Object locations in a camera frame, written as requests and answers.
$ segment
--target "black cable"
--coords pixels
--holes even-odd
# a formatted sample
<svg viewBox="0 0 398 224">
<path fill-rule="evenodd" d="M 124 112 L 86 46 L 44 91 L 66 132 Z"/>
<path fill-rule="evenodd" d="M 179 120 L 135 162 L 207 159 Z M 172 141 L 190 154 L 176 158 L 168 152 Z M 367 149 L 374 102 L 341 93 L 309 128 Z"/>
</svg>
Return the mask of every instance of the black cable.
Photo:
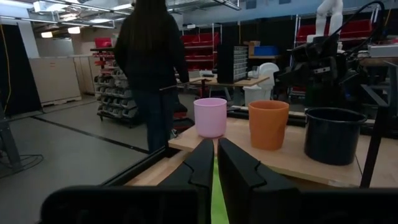
<svg viewBox="0 0 398 224">
<path fill-rule="evenodd" d="M 350 55 L 357 52 L 361 47 L 363 47 L 367 42 L 369 42 L 378 32 L 382 31 L 382 29 L 384 27 L 384 23 L 383 23 L 384 10 L 386 8 L 384 7 L 384 3 L 381 1 L 369 2 L 369 3 L 365 4 L 364 6 L 362 6 L 339 29 L 337 29 L 334 33 L 332 33 L 332 35 L 330 35 L 323 43 L 328 42 L 331 38 L 334 38 L 335 35 L 338 35 L 339 31 L 341 31 L 349 22 L 351 22 L 360 12 L 362 12 L 364 9 L 366 9 L 367 7 L 369 7 L 373 4 L 378 4 L 378 5 L 380 5 L 380 8 L 381 8 L 380 16 L 377 21 L 377 27 L 372 31 L 371 35 L 366 40 L 364 40 L 361 44 L 359 44 L 354 49 L 347 51 L 347 52 L 351 52 Z"/>
<path fill-rule="evenodd" d="M 44 156 L 41 155 L 41 154 L 21 155 L 21 157 L 26 157 L 26 158 L 21 159 L 21 162 L 22 161 L 26 161 L 26 160 L 31 159 L 31 158 L 34 158 L 34 159 L 33 159 L 33 161 L 30 161 L 27 164 L 22 165 L 22 169 L 21 170 L 19 170 L 17 172 L 13 172 L 11 174 L 6 174 L 6 175 L 3 175 L 3 176 L 0 176 L 0 180 L 3 179 L 3 178 L 6 178 L 6 177 L 10 177 L 10 176 L 19 174 L 20 172 L 23 172 L 25 170 L 29 170 L 29 169 L 39 165 L 44 160 Z M 7 168 L 9 168 L 9 169 L 12 169 L 11 165 L 8 164 L 8 163 L 0 162 L 0 164 L 5 166 L 5 167 L 7 167 Z"/>
</svg>

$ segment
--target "black pot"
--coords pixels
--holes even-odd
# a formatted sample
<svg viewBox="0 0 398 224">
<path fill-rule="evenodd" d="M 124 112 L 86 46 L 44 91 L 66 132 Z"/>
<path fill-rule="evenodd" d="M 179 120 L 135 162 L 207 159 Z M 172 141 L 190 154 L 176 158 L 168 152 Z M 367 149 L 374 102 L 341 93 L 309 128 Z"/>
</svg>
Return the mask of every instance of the black pot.
<svg viewBox="0 0 398 224">
<path fill-rule="evenodd" d="M 318 162 L 345 166 L 355 159 L 365 115 L 339 108 L 314 108 L 305 112 L 305 153 Z"/>
</svg>

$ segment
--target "person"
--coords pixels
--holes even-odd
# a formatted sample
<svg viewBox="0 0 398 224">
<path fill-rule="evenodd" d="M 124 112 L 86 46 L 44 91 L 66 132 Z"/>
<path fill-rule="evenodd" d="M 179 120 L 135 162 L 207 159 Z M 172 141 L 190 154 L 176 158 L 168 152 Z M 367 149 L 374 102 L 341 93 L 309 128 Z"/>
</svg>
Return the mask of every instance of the person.
<svg viewBox="0 0 398 224">
<path fill-rule="evenodd" d="M 177 84 L 174 68 L 182 83 L 189 82 L 178 25 L 165 0 L 136 0 L 134 12 L 121 26 L 114 56 L 147 125 L 153 153 L 169 140 L 177 96 L 176 87 L 160 90 Z"/>
</svg>

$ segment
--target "cardboard box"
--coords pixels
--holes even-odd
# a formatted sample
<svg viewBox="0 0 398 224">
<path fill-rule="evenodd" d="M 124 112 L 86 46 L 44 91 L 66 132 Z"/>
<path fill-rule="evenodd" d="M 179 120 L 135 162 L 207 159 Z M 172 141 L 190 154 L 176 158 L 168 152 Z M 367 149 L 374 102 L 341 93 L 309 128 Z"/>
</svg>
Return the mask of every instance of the cardboard box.
<svg viewBox="0 0 398 224">
<path fill-rule="evenodd" d="M 260 42 L 256 41 L 256 40 L 245 41 L 245 42 L 243 42 L 243 44 L 249 46 L 249 56 L 253 56 L 254 55 L 254 47 L 260 46 Z"/>
</svg>

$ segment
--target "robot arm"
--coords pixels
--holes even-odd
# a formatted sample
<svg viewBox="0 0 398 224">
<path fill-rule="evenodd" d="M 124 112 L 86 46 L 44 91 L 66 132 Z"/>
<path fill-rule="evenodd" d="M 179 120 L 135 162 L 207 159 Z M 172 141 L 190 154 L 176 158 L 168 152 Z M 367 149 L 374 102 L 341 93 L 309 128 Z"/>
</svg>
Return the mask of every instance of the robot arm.
<svg viewBox="0 0 398 224">
<path fill-rule="evenodd" d="M 343 25 L 343 0 L 323 0 L 317 10 L 317 32 L 315 36 L 324 36 L 326 17 L 330 10 L 332 10 L 333 15 L 330 20 L 329 35 Z"/>
</svg>

